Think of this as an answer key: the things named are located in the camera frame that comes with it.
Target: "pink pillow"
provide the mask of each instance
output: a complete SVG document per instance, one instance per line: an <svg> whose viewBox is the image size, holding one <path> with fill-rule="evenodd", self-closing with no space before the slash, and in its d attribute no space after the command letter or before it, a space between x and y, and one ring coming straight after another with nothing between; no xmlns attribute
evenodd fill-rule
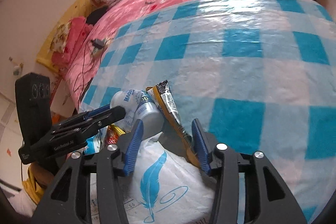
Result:
<svg viewBox="0 0 336 224"><path fill-rule="evenodd" d="M59 68L69 68L77 56L86 37L93 26L86 24L85 17L74 17L70 20L71 28L67 39L64 53L54 52L51 57L53 64Z"/></svg>

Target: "yellow cloth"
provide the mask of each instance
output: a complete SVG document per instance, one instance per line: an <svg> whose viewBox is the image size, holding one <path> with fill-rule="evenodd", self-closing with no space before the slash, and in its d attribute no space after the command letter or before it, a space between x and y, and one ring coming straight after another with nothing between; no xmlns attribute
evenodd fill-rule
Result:
<svg viewBox="0 0 336 224"><path fill-rule="evenodd" d="M22 186L31 200L38 204L44 194L44 188L37 183L30 166L28 167L28 179L22 182Z"/></svg>
<svg viewBox="0 0 336 224"><path fill-rule="evenodd" d="M96 9L97 8L90 3L90 0L76 0L73 5L71 5L63 14L63 16L56 23L55 27L44 41L40 51L36 56L36 62L47 67L52 72L58 73L58 67L54 66L51 62L53 51L50 50L50 45L54 38L57 27L61 24L67 23L73 17L88 17L88 15Z"/></svg>

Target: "snack packet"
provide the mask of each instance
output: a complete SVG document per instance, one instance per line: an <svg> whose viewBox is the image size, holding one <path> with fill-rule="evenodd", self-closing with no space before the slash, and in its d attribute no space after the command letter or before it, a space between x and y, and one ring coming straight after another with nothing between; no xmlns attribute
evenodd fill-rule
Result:
<svg viewBox="0 0 336 224"><path fill-rule="evenodd" d="M146 91L181 138L188 160L199 168L200 163L193 151L191 136L186 133L181 124L181 118L177 111L173 96L171 95L168 80L164 80L155 86L149 86L146 88Z"/></svg>
<svg viewBox="0 0 336 224"><path fill-rule="evenodd" d="M108 146L109 144L116 144L120 135L125 134L121 128L117 127L114 124L108 126L105 139L104 146Z"/></svg>

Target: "barcode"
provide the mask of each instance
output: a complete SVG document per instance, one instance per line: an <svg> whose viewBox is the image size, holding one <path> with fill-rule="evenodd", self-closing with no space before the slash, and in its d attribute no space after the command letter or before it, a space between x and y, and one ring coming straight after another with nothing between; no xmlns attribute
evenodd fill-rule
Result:
<svg viewBox="0 0 336 224"><path fill-rule="evenodd" d="M171 93L165 92L164 94L161 95L161 98L172 112L177 112L177 108L175 106Z"/></svg>

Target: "small black device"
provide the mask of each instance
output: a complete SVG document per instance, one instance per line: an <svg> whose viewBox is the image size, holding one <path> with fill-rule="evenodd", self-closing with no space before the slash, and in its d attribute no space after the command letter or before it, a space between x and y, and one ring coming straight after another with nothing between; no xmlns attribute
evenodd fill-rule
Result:
<svg viewBox="0 0 336 224"><path fill-rule="evenodd" d="M105 43L106 43L106 40L100 40L98 38L95 38L93 40L91 40L92 42L92 45L94 47L96 47L97 49L101 50L104 46L105 46Z"/></svg>
<svg viewBox="0 0 336 224"><path fill-rule="evenodd" d="M25 144L19 149L24 164L35 159L30 151L31 145L38 142L51 129L50 79L29 73L15 82L17 116Z"/></svg>

